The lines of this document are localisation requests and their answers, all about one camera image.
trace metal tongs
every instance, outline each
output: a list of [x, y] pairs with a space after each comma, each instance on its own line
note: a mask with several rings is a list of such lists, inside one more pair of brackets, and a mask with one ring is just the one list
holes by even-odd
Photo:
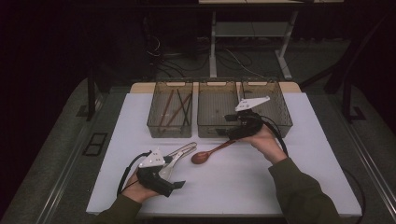
[[189, 155], [196, 149], [196, 143], [189, 143], [184, 147], [163, 157], [161, 151], [157, 148], [139, 164], [137, 178], [139, 183], [145, 188], [152, 189], [166, 197], [174, 189], [181, 189], [186, 181], [169, 183], [168, 180], [172, 174], [173, 168], [177, 161]]

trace olive green sleeve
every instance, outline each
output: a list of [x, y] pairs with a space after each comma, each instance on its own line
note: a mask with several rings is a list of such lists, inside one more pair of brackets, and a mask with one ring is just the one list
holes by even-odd
[[92, 224], [133, 224], [134, 218], [141, 207], [141, 203], [137, 203], [121, 194], [109, 209], [100, 213], [93, 220]]
[[289, 223], [343, 223], [319, 182], [302, 173], [290, 158], [278, 162], [269, 171], [275, 181], [280, 208]]

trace dark background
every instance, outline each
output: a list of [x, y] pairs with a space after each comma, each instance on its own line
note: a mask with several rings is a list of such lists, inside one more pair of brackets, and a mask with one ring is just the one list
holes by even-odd
[[[359, 41], [390, 5], [390, 1], [366, 0], [346, 1], [342, 7], [322, 7], [315, 12], [302, 9], [293, 38]], [[88, 70], [95, 73], [100, 91], [108, 91], [112, 85], [150, 80], [152, 68], [146, 54], [147, 36], [143, 34], [148, 27], [142, 26], [143, 13], [84, 11], [67, 1], [45, 0], [2, 1], [0, 10], [1, 217]], [[193, 54], [194, 38], [210, 31], [207, 15], [210, 13], [156, 13], [149, 31], [167, 38], [168, 46]], [[395, 15], [390, 13], [381, 24], [350, 73], [394, 132], [396, 36], [390, 31]], [[175, 26], [196, 29], [175, 33]]]

